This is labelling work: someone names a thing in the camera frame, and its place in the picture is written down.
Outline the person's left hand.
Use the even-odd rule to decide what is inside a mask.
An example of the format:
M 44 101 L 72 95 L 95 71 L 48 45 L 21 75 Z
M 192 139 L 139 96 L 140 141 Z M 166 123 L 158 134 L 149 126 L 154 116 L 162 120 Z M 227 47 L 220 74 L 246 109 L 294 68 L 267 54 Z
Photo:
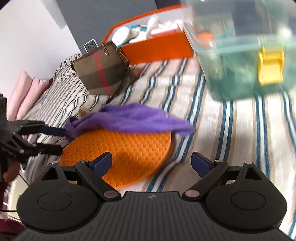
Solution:
M 20 172 L 20 163 L 19 162 L 12 162 L 9 166 L 7 172 L 3 174 L 4 181 L 6 183 L 9 183 L 18 176 Z

